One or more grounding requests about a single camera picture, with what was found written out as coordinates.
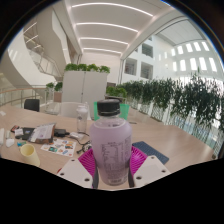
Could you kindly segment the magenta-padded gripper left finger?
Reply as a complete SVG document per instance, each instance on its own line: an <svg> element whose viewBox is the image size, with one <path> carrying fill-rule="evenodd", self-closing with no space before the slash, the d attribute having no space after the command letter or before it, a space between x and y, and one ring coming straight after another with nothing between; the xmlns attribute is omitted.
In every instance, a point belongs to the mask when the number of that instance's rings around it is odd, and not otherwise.
<svg viewBox="0 0 224 224"><path fill-rule="evenodd" d="M78 159L71 158L57 175L81 187L97 189L99 174L93 150L87 150Z"/></svg>

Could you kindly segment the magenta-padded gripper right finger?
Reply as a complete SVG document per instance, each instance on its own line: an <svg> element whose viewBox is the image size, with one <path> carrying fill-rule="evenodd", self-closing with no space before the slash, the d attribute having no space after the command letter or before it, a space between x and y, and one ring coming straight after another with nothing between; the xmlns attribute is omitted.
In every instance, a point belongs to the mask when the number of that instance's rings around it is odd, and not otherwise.
<svg viewBox="0 0 224 224"><path fill-rule="evenodd" d="M131 188L140 188L170 174L170 171L155 156L147 156L136 147L132 147L128 183Z"/></svg>

